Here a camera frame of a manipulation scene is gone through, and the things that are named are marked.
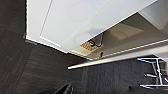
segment floor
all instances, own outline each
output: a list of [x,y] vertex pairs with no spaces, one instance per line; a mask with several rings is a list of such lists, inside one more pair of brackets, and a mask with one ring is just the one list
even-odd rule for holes
[[136,59],[68,70],[84,58],[26,43],[25,0],[0,0],[0,94],[36,94],[72,83],[74,94],[112,94],[153,83],[152,66]]

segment white door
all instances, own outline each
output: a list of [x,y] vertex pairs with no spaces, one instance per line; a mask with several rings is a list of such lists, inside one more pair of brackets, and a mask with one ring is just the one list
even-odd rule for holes
[[[38,1],[45,4],[28,0],[27,39],[67,53],[156,0]],[[32,7],[42,13],[32,14]]]

